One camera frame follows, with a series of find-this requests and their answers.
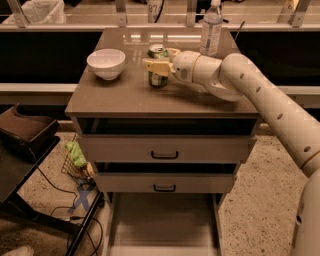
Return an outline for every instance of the bottle cap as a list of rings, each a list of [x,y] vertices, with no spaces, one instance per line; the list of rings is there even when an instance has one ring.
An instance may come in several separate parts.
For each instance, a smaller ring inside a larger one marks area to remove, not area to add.
[[[220,0],[211,0],[211,5],[212,6],[220,6],[221,1]]]

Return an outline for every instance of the ceramic bowl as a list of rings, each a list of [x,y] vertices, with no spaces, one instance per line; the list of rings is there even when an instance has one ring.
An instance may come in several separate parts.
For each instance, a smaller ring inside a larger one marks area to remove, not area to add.
[[[87,58],[89,71],[104,80],[117,78],[124,68],[126,55],[117,49],[102,49],[91,53]]]

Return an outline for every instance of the drawer handle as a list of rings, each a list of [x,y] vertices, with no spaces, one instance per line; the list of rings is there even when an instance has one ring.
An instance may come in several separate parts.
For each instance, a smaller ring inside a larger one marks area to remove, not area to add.
[[[176,185],[153,185],[153,189],[156,192],[174,192]]]
[[[176,151],[174,154],[159,154],[155,153],[153,150],[151,151],[151,157],[153,159],[163,159],[163,160],[174,160],[179,157],[179,152]]]

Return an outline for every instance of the cabinet top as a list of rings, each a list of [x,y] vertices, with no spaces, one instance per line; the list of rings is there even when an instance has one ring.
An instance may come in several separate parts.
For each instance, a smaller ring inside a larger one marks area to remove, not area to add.
[[[225,102],[209,94],[201,85],[185,84],[172,75],[168,85],[153,88],[142,66],[150,45],[163,44],[180,50],[199,51],[201,28],[107,28],[96,50],[114,48],[126,54],[123,72],[105,81],[85,69],[66,108],[70,117],[152,117],[211,118],[258,117],[248,99]],[[222,29],[217,58],[239,52],[231,34]]]

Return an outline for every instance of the soda can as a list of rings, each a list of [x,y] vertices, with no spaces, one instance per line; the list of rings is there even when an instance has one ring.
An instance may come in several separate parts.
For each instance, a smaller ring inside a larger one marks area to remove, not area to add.
[[[148,56],[153,59],[161,59],[169,56],[167,49],[162,44],[154,44],[149,47]],[[153,72],[148,72],[149,85],[156,88],[161,88],[167,85],[168,77],[160,76]]]

